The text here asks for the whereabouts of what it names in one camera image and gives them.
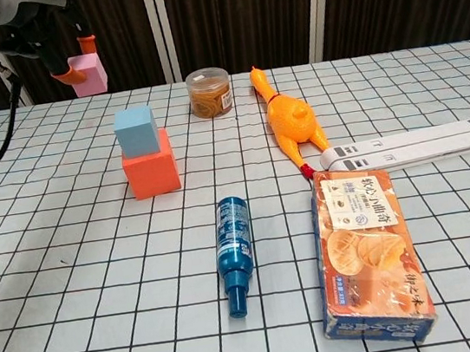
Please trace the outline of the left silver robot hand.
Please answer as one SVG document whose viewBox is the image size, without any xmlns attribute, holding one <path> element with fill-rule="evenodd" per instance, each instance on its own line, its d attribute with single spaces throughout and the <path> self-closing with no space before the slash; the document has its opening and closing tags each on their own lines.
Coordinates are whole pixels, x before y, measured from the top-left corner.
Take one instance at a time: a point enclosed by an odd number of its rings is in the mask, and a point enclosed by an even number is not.
<svg viewBox="0 0 470 352">
<path fill-rule="evenodd" d="M 54 79 L 69 86 L 82 84 L 86 74 L 68 64 L 53 37 L 55 14 L 62 15 L 76 29 L 83 54 L 96 51 L 95 35 L 73 0 L 0 0 L 0 26 L 9 27 L 11 33 L 0 41 L 0 53 L 39 59 Z"/>
</svg>

